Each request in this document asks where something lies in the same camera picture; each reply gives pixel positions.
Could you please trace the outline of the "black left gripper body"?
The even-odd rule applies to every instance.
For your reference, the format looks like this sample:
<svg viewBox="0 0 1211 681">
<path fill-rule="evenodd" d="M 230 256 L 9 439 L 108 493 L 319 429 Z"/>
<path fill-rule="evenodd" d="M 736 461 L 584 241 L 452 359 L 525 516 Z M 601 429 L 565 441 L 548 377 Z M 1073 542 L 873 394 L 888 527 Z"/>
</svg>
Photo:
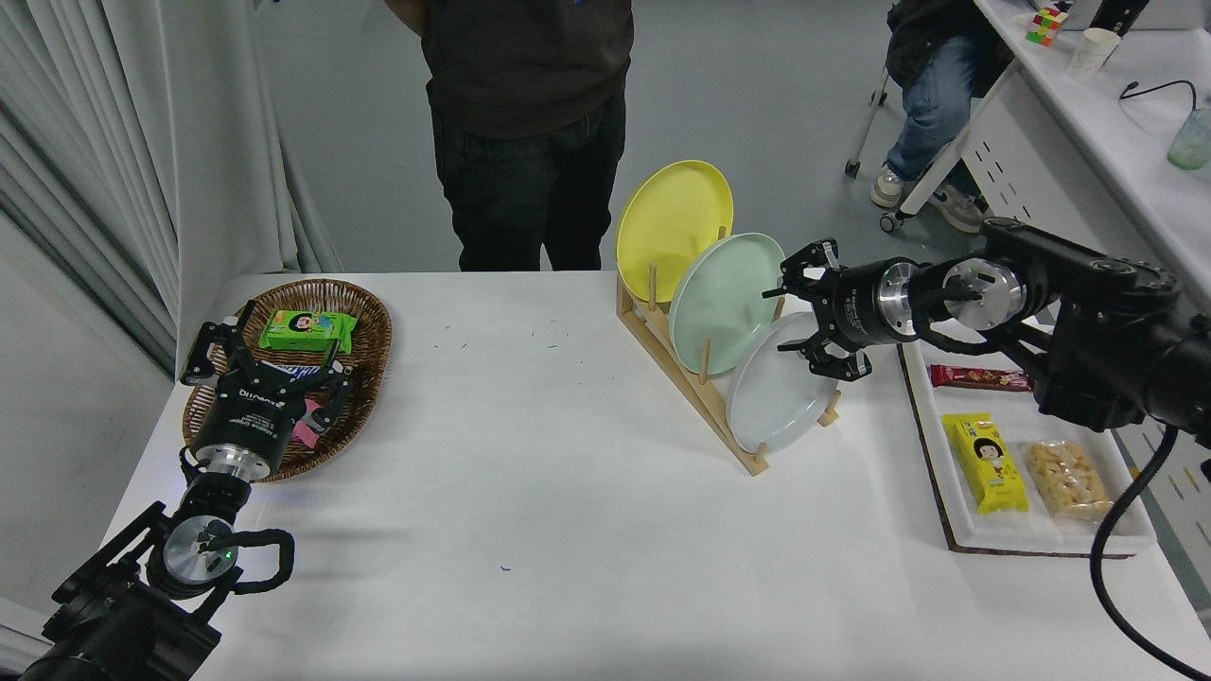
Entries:
<svg viewBox="0 0 1211 681">
<path fill-rule="evenodd" d="M 300 418 L 318 405 L 311 397 L 287 401 L 287 384 L 317 370 L 270 365 L 258 382 L 241 371 L 222 376 L 216 402 L 193 437 L 193 453 L 200 457 L 203 451 L 233 445 L 258 457 L 285 457 L 298 434 L 302 443 L 316 445 L 321 435 L 304 427 Z"/>
</svg>

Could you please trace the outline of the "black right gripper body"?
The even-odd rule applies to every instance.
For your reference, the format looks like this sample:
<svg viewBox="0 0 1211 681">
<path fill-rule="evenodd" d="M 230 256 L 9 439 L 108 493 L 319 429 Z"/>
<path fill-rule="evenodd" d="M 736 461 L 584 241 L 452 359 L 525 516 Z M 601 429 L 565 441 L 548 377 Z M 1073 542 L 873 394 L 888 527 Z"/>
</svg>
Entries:
<svg viewBox="0 0 1211 681">
<path fill-rule="evenodd" d="M 826 269 L 816 292 L 823 301 L 815 313 L 830 331 L 830 340 L 845 350 L 886 344 L 886 324 L 877 305 L 877 288 L 886 271 L 884 263 Z"/>
</svg>

